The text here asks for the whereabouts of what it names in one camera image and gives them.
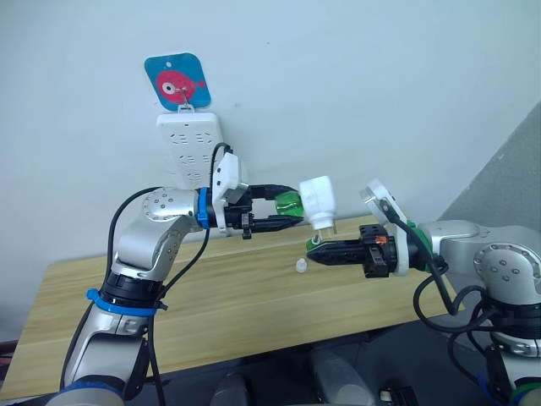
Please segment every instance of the cartoon fish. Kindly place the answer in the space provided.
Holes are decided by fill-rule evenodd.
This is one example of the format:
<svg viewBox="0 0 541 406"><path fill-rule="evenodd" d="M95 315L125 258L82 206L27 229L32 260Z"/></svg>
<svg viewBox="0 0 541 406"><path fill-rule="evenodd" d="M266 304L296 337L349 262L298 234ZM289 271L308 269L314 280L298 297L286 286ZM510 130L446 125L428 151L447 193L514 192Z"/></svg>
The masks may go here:
<svg viewBox="0 0 541 406"><path fill-rule="evenodd" d="M205 87L205 82L192 81L188 76L177 70L164 70L156 79L158 91L169 102L183 104L184 97L189 100L198 87Z"/></svg>

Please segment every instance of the robotic arm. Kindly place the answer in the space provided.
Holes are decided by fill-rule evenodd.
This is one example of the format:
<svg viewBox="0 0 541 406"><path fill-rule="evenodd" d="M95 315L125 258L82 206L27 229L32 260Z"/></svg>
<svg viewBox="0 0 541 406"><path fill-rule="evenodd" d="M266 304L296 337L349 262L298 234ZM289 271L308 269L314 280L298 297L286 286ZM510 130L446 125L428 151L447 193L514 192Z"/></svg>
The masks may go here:
<svg viewBox="0 0 541 406"><path fill-rule="evenodd" d="M251 233L303 220L288 214L254 218L253 199L274 200L296 191L274 184L248 186L228 147L210 178L212 190L159 188L145 197L141 213L118 242L100 290L87 293L92 303L69 346L61 391L48 406L123 405L140 392L151 361L145 336L156 311L167 308L161 299L171 283L164 286L164 281L186 234L230 227L242 229L249 239Z"/></svg>
<svg viewBox="0 0 541 406"><path fill-rule="evenodd" d="M401 276L409 268L430 271L432 276L416 290L414 307L430 327L451 333L451 356L459 334L469 335L478 329L490 331L493 344L483 354L491 396L500 404L522 404L518 402L528 392L541 397L541 233L519 226L486 228L459 220L417 227L407 221L394 197L379 181L370 182L361 196L380 223L361 226L359 239L311 239L307 256L326 265L362 264L366 277ZM429 266L430 262L438 266ZM470 322L463 327L445 327L424 317L418 298L429 283L438 282L435 273L447 269L477 274L484 283L484 288L463 289L453 303L445 285L438 285L448 311L455 315L463 297L479 291L482 298L474 313L482 311L492 326Z"/></svg>

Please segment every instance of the white power strip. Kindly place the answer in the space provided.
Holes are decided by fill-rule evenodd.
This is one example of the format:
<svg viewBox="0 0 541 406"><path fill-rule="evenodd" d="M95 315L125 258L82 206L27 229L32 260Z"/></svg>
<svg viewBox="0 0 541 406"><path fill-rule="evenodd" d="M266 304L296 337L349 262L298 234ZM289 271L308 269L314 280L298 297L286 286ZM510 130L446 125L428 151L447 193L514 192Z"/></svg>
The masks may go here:
<svg viewBox="0 0 541 406"><path fill-rule="evenodd" d="M208 187L212 152L222 142L218 117L213 112L162 114L156 126L184 183L191 189Z"/></svg>

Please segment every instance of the hanging tag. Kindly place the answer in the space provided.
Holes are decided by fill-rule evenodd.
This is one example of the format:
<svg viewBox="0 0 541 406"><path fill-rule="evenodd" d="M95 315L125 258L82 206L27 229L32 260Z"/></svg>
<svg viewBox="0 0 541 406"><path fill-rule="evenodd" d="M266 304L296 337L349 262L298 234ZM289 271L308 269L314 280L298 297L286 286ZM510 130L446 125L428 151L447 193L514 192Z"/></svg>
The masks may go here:
<svg viewBox="0 0 541 406"><path fill-rule="evenodd" d="M148 58L145 70L161 105L167 110L183 112L210 104L203 69L195 55L180 53Z"/></svg>

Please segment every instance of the wooden table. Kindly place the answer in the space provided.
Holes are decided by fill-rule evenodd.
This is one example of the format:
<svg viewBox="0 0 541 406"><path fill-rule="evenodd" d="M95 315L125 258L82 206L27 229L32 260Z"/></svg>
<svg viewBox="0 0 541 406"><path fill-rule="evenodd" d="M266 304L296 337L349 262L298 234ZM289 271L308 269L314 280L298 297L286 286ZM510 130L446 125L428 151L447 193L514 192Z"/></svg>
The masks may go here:
<svg viewBox="0 0 541 406"><path fill-rule="evenodd" d="M373 217L337 222L338 239L358 237ZM309 226L279 233L213 239L199 262L166 297L156 317L161 372L182 370L301 343L416 319L413 290L425 274L365 279L361 266L322 266L309 261L295 271L313 236ZM200 243L183 244L171 274ZM1 399L55 392L74 329L99 288L105 258L49 266L15 351ZM434 287L426 289L427 315L444 313Z"/></svg>

